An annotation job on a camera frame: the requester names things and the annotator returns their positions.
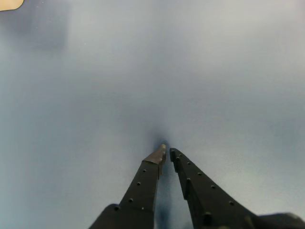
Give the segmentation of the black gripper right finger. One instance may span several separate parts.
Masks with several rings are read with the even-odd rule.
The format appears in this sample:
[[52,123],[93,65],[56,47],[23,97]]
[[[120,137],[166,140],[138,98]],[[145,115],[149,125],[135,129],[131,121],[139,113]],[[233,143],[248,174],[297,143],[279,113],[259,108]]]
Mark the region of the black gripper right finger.
[[185,154],[170,149],[195,229],[254,229],[251,211],[235,201]]

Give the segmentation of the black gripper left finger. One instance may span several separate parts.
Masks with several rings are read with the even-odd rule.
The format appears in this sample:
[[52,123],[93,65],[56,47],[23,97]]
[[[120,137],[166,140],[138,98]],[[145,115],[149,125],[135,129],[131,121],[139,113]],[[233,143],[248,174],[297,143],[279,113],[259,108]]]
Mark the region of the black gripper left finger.
[[91,229],[153,229],[157,185],[166,161],[166,145],[148,155],[119,204],[107,206]]

